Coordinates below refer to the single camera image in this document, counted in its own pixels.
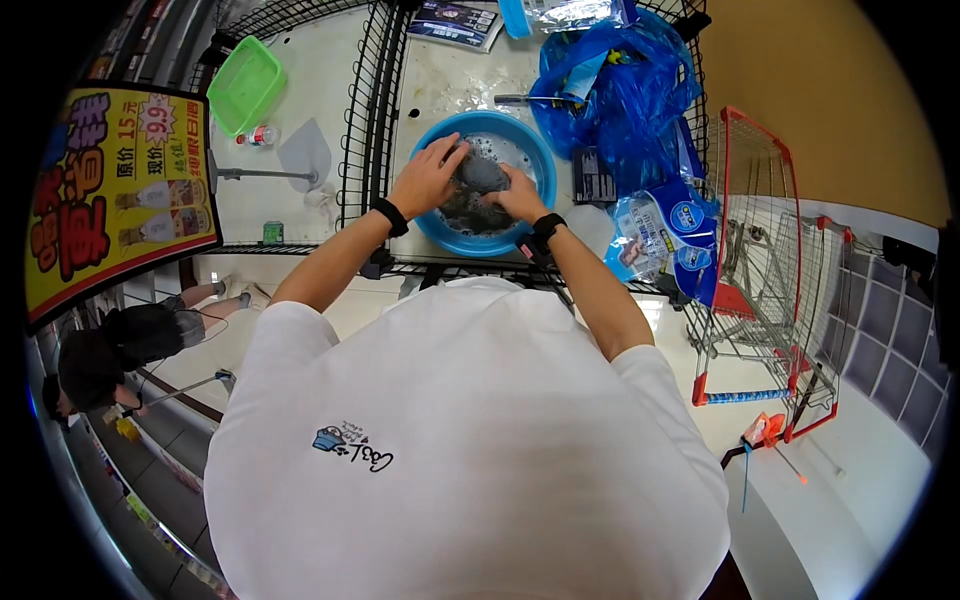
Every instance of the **green plastic basket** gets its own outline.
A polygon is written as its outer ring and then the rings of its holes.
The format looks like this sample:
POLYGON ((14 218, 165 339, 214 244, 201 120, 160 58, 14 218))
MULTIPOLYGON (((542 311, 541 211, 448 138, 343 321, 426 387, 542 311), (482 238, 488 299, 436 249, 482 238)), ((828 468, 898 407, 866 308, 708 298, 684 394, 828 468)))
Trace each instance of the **green plastic basket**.
POLYGON ((253 36, 243 38, 210 82, 210 112, 229 137, 258 125, 287 85, 287 74, 274 54, 253 36))

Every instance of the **blue plastic basin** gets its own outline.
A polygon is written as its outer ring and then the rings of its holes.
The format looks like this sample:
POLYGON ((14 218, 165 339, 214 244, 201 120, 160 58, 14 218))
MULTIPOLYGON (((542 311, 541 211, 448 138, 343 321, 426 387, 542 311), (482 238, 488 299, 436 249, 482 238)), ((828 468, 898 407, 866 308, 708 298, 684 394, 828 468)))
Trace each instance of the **blue plastic basin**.
MULTIPOLYGON (((519 146, 530 157, 534 175, 537 176, 537 191, 547 208, 553 208, 557 194, 557 170, 553 165, 553 155, 539 135, 524 125, 519 119, 496 110, 470 110, 444 119, 427 132, 410 158, 426 148, 435 139, 451 133, 460 135, 469 133, 493 133, 501 135, 519 146)), ((417 217, 417 227, 438 246, 461 256, 499 256, 513 250, 514 242, 524 232, 530 232, 525 223, 493 237, 464 235, 451 229, 437 215, 436 210, 417 217)))

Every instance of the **t-shirt logo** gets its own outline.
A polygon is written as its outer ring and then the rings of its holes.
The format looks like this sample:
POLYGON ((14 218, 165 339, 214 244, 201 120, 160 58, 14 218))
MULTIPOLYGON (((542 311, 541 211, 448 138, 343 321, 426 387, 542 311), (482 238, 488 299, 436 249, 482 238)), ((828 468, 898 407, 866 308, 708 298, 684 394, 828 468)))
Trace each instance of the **t-shirt logo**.
POLYGON ((394 455, 390 452, 377 452, 369 446, 369 441, 370 437, 363 434, 363 427, 343 421, 343 427, 328 425, 317 430, 313 447, 324 452, 333 452, 337 456, 346 456, 350 454, 349 448, 354 448, 350 461, 353 463, 359 456, 361 462, 370 463, 371 473, 378 473, 394 461, 394 455))

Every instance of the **black shirt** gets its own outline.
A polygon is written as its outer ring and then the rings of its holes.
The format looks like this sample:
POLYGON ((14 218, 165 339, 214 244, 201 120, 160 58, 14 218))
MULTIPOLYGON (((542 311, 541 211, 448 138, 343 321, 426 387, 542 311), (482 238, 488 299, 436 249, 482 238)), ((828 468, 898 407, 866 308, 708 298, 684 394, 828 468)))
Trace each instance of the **black shirt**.
POLYGON ((112 310, 98 329, 68 333, 60 345, 60 386, 85 413, 113 404, 124 372, 183 349, 176 311, 163 304, 112 310))

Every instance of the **shopping cart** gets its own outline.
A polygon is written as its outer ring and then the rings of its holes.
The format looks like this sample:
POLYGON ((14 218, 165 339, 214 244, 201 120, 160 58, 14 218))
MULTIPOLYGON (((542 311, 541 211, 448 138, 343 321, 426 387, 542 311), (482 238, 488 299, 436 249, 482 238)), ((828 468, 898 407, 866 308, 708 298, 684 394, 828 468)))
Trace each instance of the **shopping cart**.
POLYGON ((694 301, 687 336, 697 349, 693 404, 776 399, 795 437, 836 415, 836 373, 818 360, 826 327, 824 298, 839 272, 843 236, 823 218, 805 218, 786 145, 735 108, 710 120, 708 188, 722 205, 712 307, 694 301), (710 360, 761 363, 776 384, 762 391, 707 392, 710 360), (804 410, 824 418, 795 431, 804 410))

